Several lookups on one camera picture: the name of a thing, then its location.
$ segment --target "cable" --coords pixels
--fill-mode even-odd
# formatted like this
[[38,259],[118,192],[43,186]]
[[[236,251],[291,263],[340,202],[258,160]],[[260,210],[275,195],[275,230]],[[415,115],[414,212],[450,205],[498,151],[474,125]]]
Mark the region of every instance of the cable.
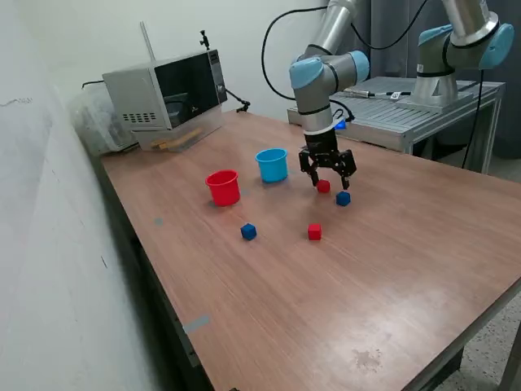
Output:
[[104,80],[86,81],[85,83],[83,83],[81,85],[81,89],[83,90],[85,88],[85,86],[88,86],[89,84],[99,84],[99,83],[104,83],[104,82],[105,82]]
[[231,96],[233,96],[235,99],[237,99],[237,101],[239,101],[239,103],[241,103],[243,105],[241,108],[238,108],[237,110],[235,110],[236,112],[247,112],[247,110],[250,108],[251,103],[249,103],[247,100],[241,99],[240,97],[238,97],[236,94],[234,94],[227,88],[225,88],[225,91],[228,94],[230,94]]
[[403,39],[403,37],[405,35],[407,35],[409,30],[413,27],[414,22],[416,22],[416,19],[420,16],[422,9],[425,7],[425,4],[427,4],[428,1],[429,0],[423,1],[422,5],[416,11],[416,15],[414,15],[414,18],[410,21],[409,26],[407,26],[407,29],[405,29],[405,31],[391,45],[382,46],[382,47],[372,46],[371,44],[367,43],[364,40],[364,38],[361,37],[360,33],[358,32],[357,28],[355,27],[355,25],[353,23],[351,23],[352,30],[355,32],[355,34],[357,35],[360,42],[363,43],[364,45],[366,45],[367,47],[369,47],[370,49],[373,49],[374,51],[384,51],[386,49],[389,49],[390,47],[395,46],[399,41],[401,41]]
[[344,114],[344,110],[341,108],[337,108],[335,110],[335,112],[333,113],[333,117],[338,120],[343,114]]
[[281,18],[283,18],[284,16],[286,15],[291,15],[291,14],[299,14],[299,13],[302,13],[302,12],[312,12],[312,11],[320,11],[320,10],[325,10],[327,9],[327,6],[323,6],[323,7],[314,7],[314,8],[300,8],[300,9],[297,9],[297,10],[291,10],[291,11],[288,11],[288,12],[284,12],[283,14],[277,16],[270,24],[269,24],[269,27],[268,29],[266,30],[266,34],[264,35],[264,40],[262,41],[262,51],[260,52],[260,65],[262,67],[262,74],[264,75],[264,79],[266,80],[266,83],[268,83],[268,86],[269,88],[271,88],[271,90],[277,94],[278,96],[280,96],[281,98],[284,98],[284,99],[287,99],[287,100],[295,100],[295,98],[292,98],[291,96],[287,96],[281,92],[278,92],[275,87],[271,84],[271,82],[269,81],[268,79],[268,75],[266,74],[266,66],[265,66],[265,62],[264,62],[264,55],[265,55],[265,52],[266,52],[266,42],[268,41],[268,36],[269,36],[269,32],[271,31],[271,28],[274,26],[275,23],[277,23],[277,21]]
[[335,99],[329,99],[332,103],[336,103],[338,104],[340,107],[342,107],[346,112],[348,112],[348,117],[345,119],[346,122],[351,122],[351,121],[354,121],[355,120],[355,116],[352,114],[352,111],[349,110],[349,108],[343,104],[342,102],[340,102],[339,100],[335,100]]
[[483,92],[483,79],[485,71],[482,70],[479,77],[479,93],[478,93],[478,106],[475,110],[474,124],[472,125],[471,137],[469,138],[469,144],[466,147],[465,157],[463,158],[462,169],[465,169],[466,158],[469,157],[469,150],[471,149],[472,139],[474,138],[475,128],[478,125],[479,109],[481,108],[481,93]]

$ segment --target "wooden table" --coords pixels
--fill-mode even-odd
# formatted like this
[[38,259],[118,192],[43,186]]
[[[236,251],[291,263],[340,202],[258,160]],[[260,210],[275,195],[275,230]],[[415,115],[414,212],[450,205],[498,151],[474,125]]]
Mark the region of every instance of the wooden table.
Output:
[[[103,159],[216,390],[421,389],[519,291],[519,184],[341,139],[358,166],[341,208],[335,173],[323,195],[300,172],[300,128],[225,120],[181,154]],[[289,152],[279,184],[259,178],[268,147]],[[204,183],[218,169],[239,172],[229,208]]]

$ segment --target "metal table leg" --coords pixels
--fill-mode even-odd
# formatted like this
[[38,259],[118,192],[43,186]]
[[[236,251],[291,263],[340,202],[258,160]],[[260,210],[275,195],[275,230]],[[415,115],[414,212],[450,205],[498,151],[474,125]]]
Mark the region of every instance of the metal table leg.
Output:
[[466,169],[476,173],[488,173],[500,110],[501,94],[498,94],[494,105],[487,106],[479,112],[474,138],[469,146],[471,150],[467,158]]
[[521,327],[515,335],[514,345],[506,363],[498,391],[521,390]]

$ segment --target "white wall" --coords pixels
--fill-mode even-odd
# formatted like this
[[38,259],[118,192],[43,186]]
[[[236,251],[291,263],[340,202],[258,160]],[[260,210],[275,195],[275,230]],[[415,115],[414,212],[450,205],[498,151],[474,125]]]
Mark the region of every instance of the white wall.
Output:
[[0,1],[0,389],[159,390],[132,253],[36,52]]
[[[274,95],[261,73],[261,43],[269,22],[293,8],[316,7],[326,0],[17,0],[37,39],[63,101],[83,81],[104,72],[149,60],[139,22],[147,23],[157,59],[198,51],[206,29],[221,54],[225,82],[252,102],[252,112],[286,119],[291,106]],[[266,51],[270,79],[292,91],[288,69],[317,28],[321,12],[290,15],[270,34]],[[225,109],[238,107],[230,97]]]

